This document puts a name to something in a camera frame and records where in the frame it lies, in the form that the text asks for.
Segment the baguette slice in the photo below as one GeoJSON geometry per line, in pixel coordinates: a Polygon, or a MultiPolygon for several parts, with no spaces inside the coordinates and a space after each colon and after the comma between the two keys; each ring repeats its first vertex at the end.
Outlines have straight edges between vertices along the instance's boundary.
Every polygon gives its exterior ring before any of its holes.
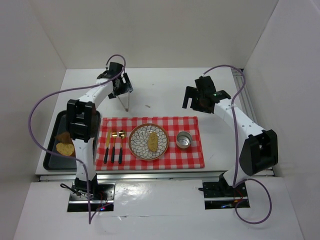
{"type": "Polygon", "coordinates": [[[158,135],[155,132],[151,132],[149,134],[147,146],[150,151],[152,151],[152,152],[157,151],[157,149],[158,149],[158,135]]]}

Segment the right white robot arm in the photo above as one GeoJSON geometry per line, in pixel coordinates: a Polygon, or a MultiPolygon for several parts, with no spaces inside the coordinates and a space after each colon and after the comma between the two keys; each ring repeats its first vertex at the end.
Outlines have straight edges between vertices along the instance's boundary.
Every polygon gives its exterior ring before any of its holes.
{"type": "Polygon", "coordinates": [[[182,107],[215,114],[234,130],[237,163],[219,176],[212,192],[224,197],[232,188],[249,177],[278,164],[278,136],[253,122],[225,91],[217,91],[210,76],[199,77],[195,86],[187,86],[182,107]]]}

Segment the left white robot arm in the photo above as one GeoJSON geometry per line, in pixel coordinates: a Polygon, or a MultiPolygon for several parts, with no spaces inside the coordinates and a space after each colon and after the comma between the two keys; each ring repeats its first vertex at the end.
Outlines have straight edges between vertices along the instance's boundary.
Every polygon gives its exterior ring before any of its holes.
{"type": "Polygon", "coordinates": [[[99,133],[101,115],[97,107],[105,98],[116,98],[118,95],[131,93],[133,87],[125,66],[110,62],[101,73],[94,86],[78,99],[70,99],[66,106],[66,130],[70,135],[76,157],[76,191],[90,195],[98,187],[94,160],[94,141],[99,133]]]}

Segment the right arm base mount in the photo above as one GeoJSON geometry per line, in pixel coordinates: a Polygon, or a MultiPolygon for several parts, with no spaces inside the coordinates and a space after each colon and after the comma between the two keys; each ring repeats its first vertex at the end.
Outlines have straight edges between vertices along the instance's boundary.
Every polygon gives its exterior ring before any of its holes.
{"type": "Polygon", "coordinates": [[[250,202],[245,183],[236,188],[222,180],[222,174],[217,181],[205,181],[198,188],[203,193],[206,210],[249,208],[250,202]]]}

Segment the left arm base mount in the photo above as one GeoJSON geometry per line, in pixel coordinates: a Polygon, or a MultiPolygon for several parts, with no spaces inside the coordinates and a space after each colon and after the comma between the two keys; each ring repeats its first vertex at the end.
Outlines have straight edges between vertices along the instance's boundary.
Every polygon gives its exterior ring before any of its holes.
{"type": "Polygon", "coordinates": [[[68,186],[64,183],[60,187],[70,191],[67,212],[79,213],[88,212],[88,198],[90,199],[91,212],[98,209],[99,212],[113,212],[114,211],[114,197],[115,197],[115,184],[101,184],[97,186],[95,193],[87,194],[86,191],[76,190],[75,185],[72,183],[68,186]]]}

